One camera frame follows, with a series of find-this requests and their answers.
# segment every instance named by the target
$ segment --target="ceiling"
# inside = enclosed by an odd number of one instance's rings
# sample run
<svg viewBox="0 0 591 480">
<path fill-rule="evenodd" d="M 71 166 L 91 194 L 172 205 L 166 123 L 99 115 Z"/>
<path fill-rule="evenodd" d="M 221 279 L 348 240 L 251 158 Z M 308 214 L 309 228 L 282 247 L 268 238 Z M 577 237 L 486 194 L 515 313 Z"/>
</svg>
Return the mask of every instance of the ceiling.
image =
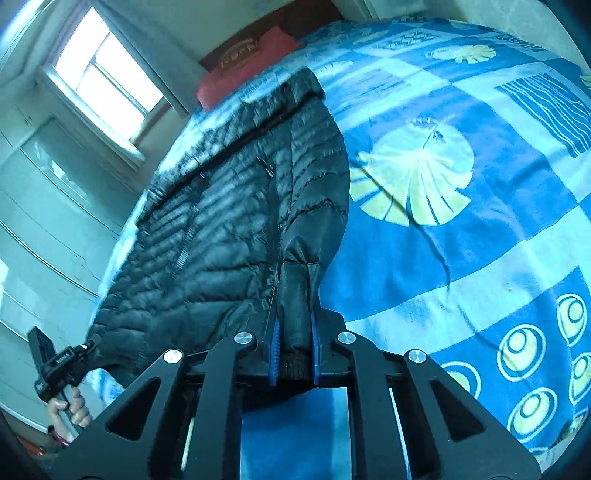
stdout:
<svg viewBox="0 0 591 480">
<path fill-rule="evenodd" d="M 17 2 L 9 2 L 18 12 Z M 5 26 L 0 35 L 0 109 L 34 86 L 38 67 L 45 62 L 76 3 L 77 0 L 30 0 L 28 10 L 22 10 L 20 18 L 12 17 L 12 23 Z"/>
</svg>

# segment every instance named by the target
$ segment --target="jacket zipper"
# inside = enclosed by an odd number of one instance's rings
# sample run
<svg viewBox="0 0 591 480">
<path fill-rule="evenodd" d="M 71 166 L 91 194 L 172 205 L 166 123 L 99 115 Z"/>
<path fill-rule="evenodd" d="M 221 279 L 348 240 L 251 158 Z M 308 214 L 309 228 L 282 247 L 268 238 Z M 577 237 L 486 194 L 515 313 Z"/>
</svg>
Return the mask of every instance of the jacket zipper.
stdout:
<svg viewBox="0 0 591 480">
<path fill-rule="evenodd" d="M 275 178 L 275 169 L 271 163 L 267 163 L 260 157 L 256 158 L 262 165 L 265 167 L 267 171 L 267 175 L 269 175 L 269 184 L 267 187 L 267 202 L 269 205 L 269 223 L 267 224 L 267 245 L 268 245 L 268 254 L 267 260 L 269 262 L 269 269 L 271 270 L 271 274 L 274 275 L 273 286 L 275 287 L 275 282 L 279 276 L 277 265 L 277 259 L 279 257 L 279 225 L 277 225 L 278 217 L 279 217 L 279 199 L 277 195 L 277 179 Z"/>
<path fill-rule="evenodd" d="M 205 179 L 205 175 L 203 173 L 200 173 L 201 178 L 204 180 Z M 199 197 L 201 197 L 201 194 L 203 193 L 204 190 L 204 185 L 200 185 L 199 190 Z M 189 245 L 191 243 L 191 241 L 193 240 L 193 237 L 195 236 L 195 234 L 197 233 L 197 225 L 196 225 L 196 219 L 197 219 L 197 214 L 199 212 L 199 207 L 197 206 L 197 204 L 199 203 L 200 199 L 197 199 L 192 205 L 191 205 L 191 210 L 189 211 L 189 215 L 187 217 L 187 226 L 188 228 L 185 230 L 185 233 L 183 235 L 183 239 L 180 242 L 179 248 L 178 248 L 178 254 L 174 259 L 173 265 L 170 269 L 170 277 L 172 279 L 175 279 L 177 277 L 177 275 L 179 274 L 179 272 L 184 268 L 185 263 L 187 263 L 187 259 L 189 258 Z"/>
</svg>

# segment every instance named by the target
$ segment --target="red pillow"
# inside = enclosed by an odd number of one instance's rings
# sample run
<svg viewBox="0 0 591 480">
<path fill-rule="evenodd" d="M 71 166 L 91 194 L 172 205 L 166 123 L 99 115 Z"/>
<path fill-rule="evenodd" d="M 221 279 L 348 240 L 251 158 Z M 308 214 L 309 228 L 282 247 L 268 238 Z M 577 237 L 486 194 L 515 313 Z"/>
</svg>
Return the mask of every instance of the red pillow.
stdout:
<svg viewBox="0 0 591 480">
<path fill-rule="evenodd" d="M 289 55 L 302 44 L 279 27 L 265 32 L 256 42 L 257 50 L 239 66 L 218 66 L 199 83 L 197 98 L 205 110 L 211 110 L 240 85 L 261 73 L 267 67 Z"/>
</svg>

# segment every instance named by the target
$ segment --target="wooden headboard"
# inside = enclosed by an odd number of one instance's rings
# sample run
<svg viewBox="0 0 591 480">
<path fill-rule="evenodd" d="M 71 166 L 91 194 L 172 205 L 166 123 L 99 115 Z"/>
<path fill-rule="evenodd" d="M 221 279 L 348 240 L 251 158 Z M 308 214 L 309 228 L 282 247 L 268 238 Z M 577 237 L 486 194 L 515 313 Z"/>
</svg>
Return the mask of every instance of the wooden headboard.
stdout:
<svg viewBox="0 0 591 480">
<path fill-rule="evenodd" d="M 258 38 L 275 25 L 292 37 L 301 38 L 323 25 L 342 19 L 330 0 L 295 0 L 243 28 L 205 55 L 199 63 L 211 72 L 224 52 L 234 44 L 245 38 Z"/>
</svg>

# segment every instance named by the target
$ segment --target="metal screw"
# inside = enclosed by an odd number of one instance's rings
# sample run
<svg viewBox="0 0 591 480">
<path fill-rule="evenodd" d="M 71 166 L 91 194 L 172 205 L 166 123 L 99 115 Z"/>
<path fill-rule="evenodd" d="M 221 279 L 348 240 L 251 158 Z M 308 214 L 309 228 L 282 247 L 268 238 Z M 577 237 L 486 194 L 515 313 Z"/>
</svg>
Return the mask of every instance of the metal screw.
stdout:
<svg viewBox="0 0 591 480">
<path fill-rule="evenodd" d="M 247 343 L 251 343 L 254 337 L 251 333 L 248 332 L 240 332 L 234 336 L 234 341 L 236 343 L 240 343 L 241 345 L 246 345 Z"/>
<path fill-rule="evenodd" d="M 416 364 L 422 364 L 427 359 L 427 354 L 418 349 L 410 350 L 408 353 L 408 359 Z"/>
<path fill-rule="evenodd" d="M 169 350 L 164 354 L 164 361 L 169 364 L 177 364 L 183 358 L 183 353 L 180 350 Z"/>
<path fill-rule="evenodd" d="M 337 340 L 340 343 L 345 343 L 346 345 L 349 345 L 353 343 L 355 340 L 357 340 L 357 337 L 354 333 L 351 332 L 340 332 L 339 336 L 337 337 Z"/>
</svg>

